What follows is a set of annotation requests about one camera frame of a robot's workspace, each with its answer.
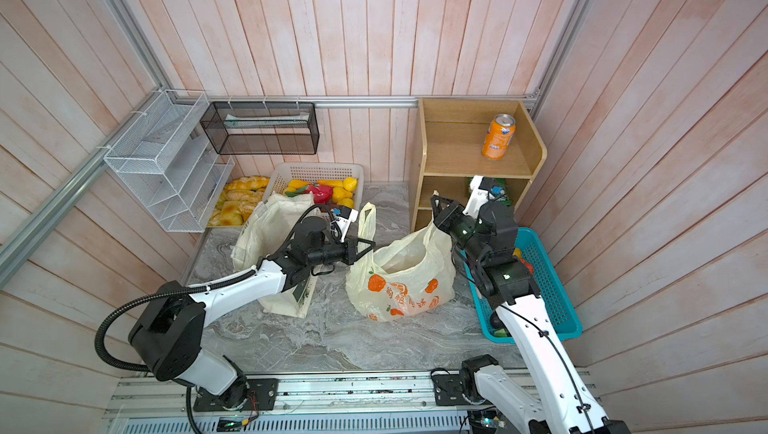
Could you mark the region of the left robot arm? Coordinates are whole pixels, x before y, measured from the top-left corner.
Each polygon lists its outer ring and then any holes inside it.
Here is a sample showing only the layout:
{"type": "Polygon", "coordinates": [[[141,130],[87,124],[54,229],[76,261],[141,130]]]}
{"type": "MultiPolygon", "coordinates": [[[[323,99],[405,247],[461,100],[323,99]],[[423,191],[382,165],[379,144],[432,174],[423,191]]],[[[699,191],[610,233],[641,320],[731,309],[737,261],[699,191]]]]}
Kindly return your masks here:
{"type": "Polygon", "coordinates": [[[238,273],[189,287],[168,282],[117,308],[97,329],[95,352],[112,367],[150,372],[159,381],[211,396],[225,410],[239,409],[249,398],[248,378],[226,356],[202,347],[204,329],[247,304],[288,291],[313,275],[328,274],[338,263],[351,266],[375,245],[344,234],[335,222],[302,216],[275,252],[238,273]],[[137,307],[143,311],[128,336],[141,359],[134,363],[110,354],[105,338],[115,320],[137,307]]]}

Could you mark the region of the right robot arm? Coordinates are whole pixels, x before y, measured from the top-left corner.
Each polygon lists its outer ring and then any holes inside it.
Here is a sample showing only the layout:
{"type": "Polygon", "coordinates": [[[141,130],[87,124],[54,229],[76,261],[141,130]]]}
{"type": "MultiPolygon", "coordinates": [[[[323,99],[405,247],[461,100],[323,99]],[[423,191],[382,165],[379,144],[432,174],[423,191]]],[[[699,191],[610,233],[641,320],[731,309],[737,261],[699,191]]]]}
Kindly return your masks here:
{"type": "Polygon", "coordinates": [[[490,403],[521,433],[626,433],[587,388],[555,333],[540,288],[515,255],[518,225],[510,206],[487,200],[471,212],[431,198],[433,223],[452,239],[459,265],[514,339],[537,393],[530,395],[490,355],[462,364],[464,397],[490,403]]]}

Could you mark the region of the yellow plastic grocery bag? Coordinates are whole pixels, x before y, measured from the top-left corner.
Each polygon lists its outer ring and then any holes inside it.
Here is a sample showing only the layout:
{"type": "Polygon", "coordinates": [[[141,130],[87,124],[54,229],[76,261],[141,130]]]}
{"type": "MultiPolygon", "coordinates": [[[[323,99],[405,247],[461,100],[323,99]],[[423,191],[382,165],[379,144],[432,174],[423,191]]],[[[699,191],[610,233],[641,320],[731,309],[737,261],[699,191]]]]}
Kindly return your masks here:
{"type": "Polygon", "coordinates": [[[350,267],[345,291],[376,322],[415,316],[455,297],[450,236],[430,223],[365,254],[350,267]]]}

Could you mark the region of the cream canvas tote bag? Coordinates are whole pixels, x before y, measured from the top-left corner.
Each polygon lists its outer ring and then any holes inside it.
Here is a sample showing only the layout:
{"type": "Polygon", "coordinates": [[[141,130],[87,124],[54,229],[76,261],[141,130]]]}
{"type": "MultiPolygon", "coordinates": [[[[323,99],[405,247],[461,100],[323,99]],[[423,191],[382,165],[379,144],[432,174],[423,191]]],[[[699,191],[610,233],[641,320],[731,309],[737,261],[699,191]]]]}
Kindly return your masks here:
{"type": "MultiPolygon", "coordinates": [[[[251,212],[233,248],[234,271],[255,265],[275,253],[301,214],[314,204],[312,194],[287,197],[271,194],[251,212]]],[[[304,280],[288,291],[259,300],[266,313],[305,318],[315,291],[315,279],[304,280]]]]}

